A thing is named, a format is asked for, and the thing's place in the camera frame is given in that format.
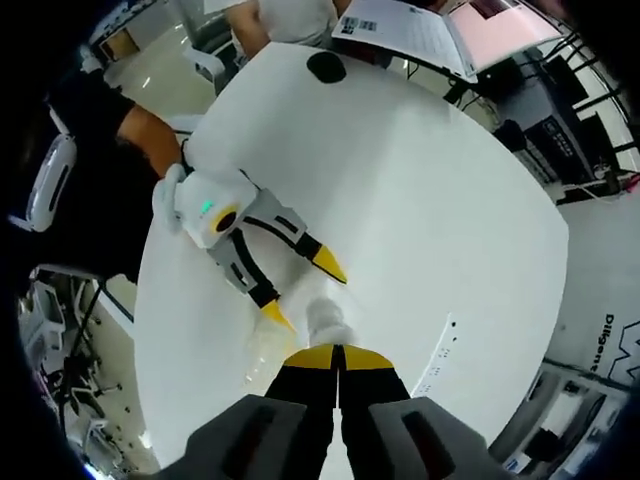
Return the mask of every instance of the black circle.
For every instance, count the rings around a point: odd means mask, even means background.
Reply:
[[[318,52],[307,60],[307,68],[322,83],[338,83],[347,76],[340,57],[331,52]]]
[[[236,221],[236,212],[227,213],[222,220],[216,225],[216,232],[224,232]]]

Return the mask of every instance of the screen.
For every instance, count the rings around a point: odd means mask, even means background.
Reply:
[[[547,20],[514,0],[472,0],[449,18],[476,72],[562,36]]]

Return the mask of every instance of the human arm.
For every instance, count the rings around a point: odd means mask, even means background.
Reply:
[[[336,7],[336,12],[338,13],[338,18],[340,18],[347,7],[351,4],[351,0],[332,0],[333,5]]]
[[[129,110],[117,136],[142,150],[160,177],[165,176],[171,165],[180,162],[180,144],[171,127],[140,105],[134,104]]]
[[[109,87],[101,72],[75,72],[52,89],[49,103],[81,142],[95,146],[116,138],[139,148],[159,176],[181,159],[169,125]]]
[[[225,17],[236,34],[245,55],[250,59],[271,41],[267,30],[260,22],[258,0],[249,0],[233,5],[225,11]]]

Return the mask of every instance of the white table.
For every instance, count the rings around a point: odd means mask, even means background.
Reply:
[[[340,287],[249,232],[300,344],[307,302],[336,298],[359,344],[391,359],[411,390],[455,320],[455,349],[430,396],[490,443],[530,387],[556,323],[566,224],[472,119],[351,59],[344,81],[322,84],[306,68],[312,53],[266,48],[204,116],[187,155],[198,168],[229,160],[245,169],[345,268]],[[186,234],[172,237],[154,221],[135,318],[142,410],[167,465],[197,427],[255,390],[245,385],[247,344],[260,317]],[[327,462],[344,468],[333,456]]]

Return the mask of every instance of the robotic hand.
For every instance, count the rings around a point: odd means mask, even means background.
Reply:
[[[317,479],[336,394],[357,480],[513,478],[480,434],[428,398],[411,399],[386,358],[350,345],[289,357],[264,398],[244,397],[196,430],[180,460],[147,478]]]
[[[277,300],[280,294],[255,263],[241,227],[260,227],[341,283],[345,274],[330,250],[307,233],[303,220],[267,189],[237,169],[205,174],[173,165],[153,192],[153,211],[167,228],[186,230],[198,247],[224,269],[227,280],[248,294],[270,319],[293,330]]]

